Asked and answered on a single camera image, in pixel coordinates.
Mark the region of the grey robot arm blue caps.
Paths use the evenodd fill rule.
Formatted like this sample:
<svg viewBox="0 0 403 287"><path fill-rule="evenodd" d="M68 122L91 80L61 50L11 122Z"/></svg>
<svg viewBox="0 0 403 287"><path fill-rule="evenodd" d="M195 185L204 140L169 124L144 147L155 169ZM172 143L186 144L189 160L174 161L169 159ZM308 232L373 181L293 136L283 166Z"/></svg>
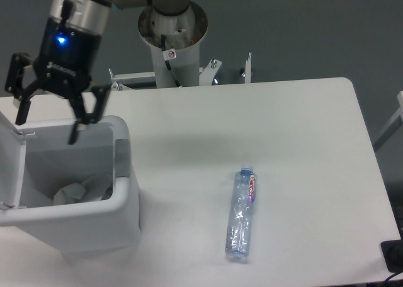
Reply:
<svg viewBox="0 0 403 287"><path fill-rule="evenodd" d="M5 90L18 106L16 125L26 123L39 90L68 100L76 117L70 144L77 141L81 125L100 121L110 87L92 84L91 70L112 6L150 6L165 17L177 17L188 10L190 0L52 0L38 56L11 57Z"/></svg>

